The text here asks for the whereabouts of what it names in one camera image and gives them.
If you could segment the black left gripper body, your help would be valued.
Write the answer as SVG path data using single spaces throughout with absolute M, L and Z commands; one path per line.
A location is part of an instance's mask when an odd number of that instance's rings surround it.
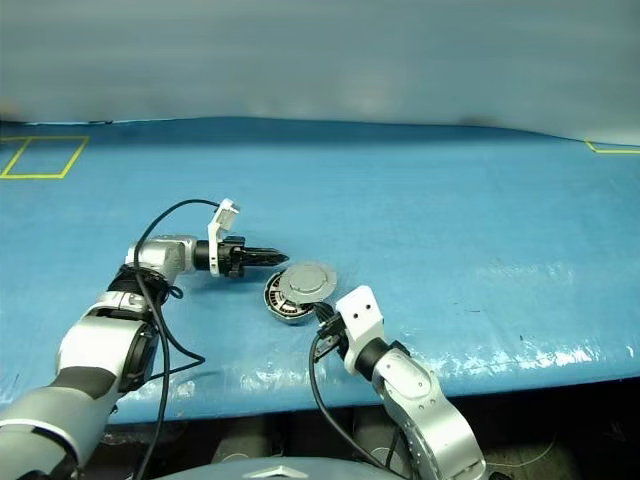
M 245 242 L 242 236 L 227 236 L 218 243 L 218 271 L 224 277 L 244 276 Z

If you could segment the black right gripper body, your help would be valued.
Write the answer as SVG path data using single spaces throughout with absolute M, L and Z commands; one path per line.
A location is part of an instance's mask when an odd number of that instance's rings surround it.
M 317 361 L 333 351 L 336 351 L 341 359 L 345 358 L 348 350 L 348 339 L 346 325 L 341 317 L 330 317 L 321 322 L 317 335 L 319 337 L 316 346 Z

